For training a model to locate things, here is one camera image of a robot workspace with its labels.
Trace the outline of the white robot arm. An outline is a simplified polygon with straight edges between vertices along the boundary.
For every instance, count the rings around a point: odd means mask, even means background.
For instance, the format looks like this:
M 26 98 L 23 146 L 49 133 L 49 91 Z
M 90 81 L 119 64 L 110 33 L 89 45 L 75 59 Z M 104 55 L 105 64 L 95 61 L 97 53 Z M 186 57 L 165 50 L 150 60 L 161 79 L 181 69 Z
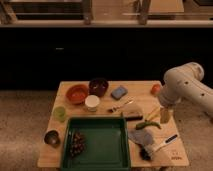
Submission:
M 164 108 L 175 106 L 182 98 L 197 104 L 213 120 L 213 88 L 202 83 L 203 67 L 189 62 L 167 70 L 164 85 L 157 95 Z

